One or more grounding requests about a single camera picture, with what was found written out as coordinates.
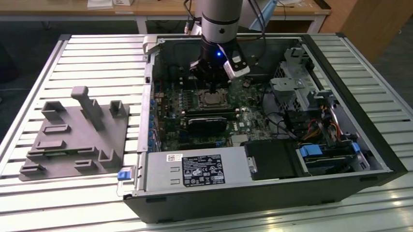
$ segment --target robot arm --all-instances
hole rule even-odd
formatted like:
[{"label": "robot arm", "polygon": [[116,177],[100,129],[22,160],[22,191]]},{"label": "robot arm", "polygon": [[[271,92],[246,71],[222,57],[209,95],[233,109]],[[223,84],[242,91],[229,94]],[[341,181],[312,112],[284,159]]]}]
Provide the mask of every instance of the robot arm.
[{"label": "robot arm", "polygon": [[[259,1],[261,6],[274,0]],[[202,17],[202,50],[198,61],[191,63],[190,70],[195,77],[210,86],[215,92],[217,86],[250,72],[250,67],[237,42],[238,24],[242,18],[243,26],[257,22],[251,17],[251,0],[198,0],[197,15]]]}]

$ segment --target blue latch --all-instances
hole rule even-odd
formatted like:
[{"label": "blue latch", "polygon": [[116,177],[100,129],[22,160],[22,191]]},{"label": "blue latch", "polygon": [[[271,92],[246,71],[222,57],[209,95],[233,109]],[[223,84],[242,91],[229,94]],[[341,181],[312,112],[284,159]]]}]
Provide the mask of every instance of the blue latch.
[{"label": "blue latch", "polygon": [[360,146],[357,143],[352,143],[352,147],[354,149],[356,154],[361,151]]},{"label": "blue latch", "polygon": [[305,145],[305,146],[302,146],[302,148],[300,148],[300,153],[301,153],[302,157],[322,155],[320,145]]},{"label": "blue latch", "polygon": [[130,180],[131,179],[131,170],[130,171],[120,171],[118,172],[118,180]]}]

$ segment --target wooden desk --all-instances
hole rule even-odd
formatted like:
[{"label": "wooden desk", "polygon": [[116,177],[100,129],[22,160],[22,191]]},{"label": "wooden desk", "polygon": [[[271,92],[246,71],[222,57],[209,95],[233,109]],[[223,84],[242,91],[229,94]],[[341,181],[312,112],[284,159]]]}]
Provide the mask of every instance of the wooden desk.
[{"label": "wooden desk", "polygon": [[[332,11],[321,9],[313,0],[292,6],[278,7],[271,20],[312,21],[309,32],[318,32]],[[98,11],[87,10],[87,0],[0,0],[0,21],[134,20],[139,33],[147,34],[146,21],[186,19],[183,0],[135,0],[131,6]]]}]

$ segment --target motherboard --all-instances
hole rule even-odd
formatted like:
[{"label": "motherboard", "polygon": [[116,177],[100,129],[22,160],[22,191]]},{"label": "motherboard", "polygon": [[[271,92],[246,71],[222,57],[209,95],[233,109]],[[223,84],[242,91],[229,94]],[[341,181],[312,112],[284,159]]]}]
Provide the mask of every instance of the motherboard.
[{"label": "motherboard", "polygon": [[234,80],[214,93],[195,80],[186,81],[191,85],[158,83],[155,100],[163,151],[231,147],[271,138],[261,108],[262,93],[249,78]]}]

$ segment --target barcode sticker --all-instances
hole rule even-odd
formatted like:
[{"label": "barcode sticker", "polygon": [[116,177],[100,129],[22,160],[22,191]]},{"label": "barcode sticker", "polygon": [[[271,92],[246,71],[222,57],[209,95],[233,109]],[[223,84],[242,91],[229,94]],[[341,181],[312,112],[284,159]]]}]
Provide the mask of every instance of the barcode sticker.
[{"label": "barcode sticker", "polygon": [[169,154],[167,162],[182,161],[182,154]]}]

